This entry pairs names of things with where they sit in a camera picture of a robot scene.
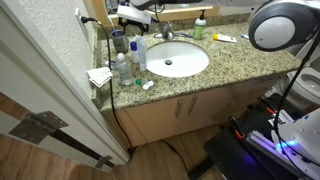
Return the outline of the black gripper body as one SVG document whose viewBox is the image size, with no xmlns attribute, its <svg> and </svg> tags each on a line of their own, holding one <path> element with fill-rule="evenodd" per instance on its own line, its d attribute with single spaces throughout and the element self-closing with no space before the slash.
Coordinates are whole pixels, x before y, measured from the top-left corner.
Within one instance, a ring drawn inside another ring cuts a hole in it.
<svg viewBox="0 0 320 180">
<path fill-rule="evenodd" d="M 144 35 L 145 33 L 149 32 L 149 25 L 148 24 L 144 24 L 144 23 L 137 22 L 134 20 L 124 19 L 121 17 L 118 18 L 118 25 L 123 28 L 124 33 L 126 33 L 126 27 L 128 25 L 133 25 L 133 26 L 138 27 L 141 30 L 141 35 Z"/>
</svg>

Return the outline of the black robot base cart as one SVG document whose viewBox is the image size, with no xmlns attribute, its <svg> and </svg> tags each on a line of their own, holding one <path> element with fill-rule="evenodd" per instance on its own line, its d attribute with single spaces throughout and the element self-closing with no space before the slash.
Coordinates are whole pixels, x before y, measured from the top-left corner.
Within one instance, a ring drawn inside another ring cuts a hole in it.
<svg viewBox="0 0 320 180">
<path fill-rule="evenodd" d="M 274 94 L 205 143 L 227 180 L 320 180 L 319 111 Z"/>
</svg>

